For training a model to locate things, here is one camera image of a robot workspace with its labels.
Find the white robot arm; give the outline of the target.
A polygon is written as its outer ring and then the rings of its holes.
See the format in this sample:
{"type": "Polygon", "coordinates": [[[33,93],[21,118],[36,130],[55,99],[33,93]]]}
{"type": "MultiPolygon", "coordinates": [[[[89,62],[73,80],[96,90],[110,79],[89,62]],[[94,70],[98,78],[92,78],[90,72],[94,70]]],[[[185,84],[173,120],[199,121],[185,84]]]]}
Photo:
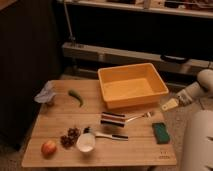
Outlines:
{"type": "MultiPolygon", "coordinates": [[[[161,107],[163,111],[213,97],[213,70],[204,69],[192,84],[161,107]]],[[[183,140],[180,171],[213,171],[213,110],[202,109],[188,120],[183,140]]]]}

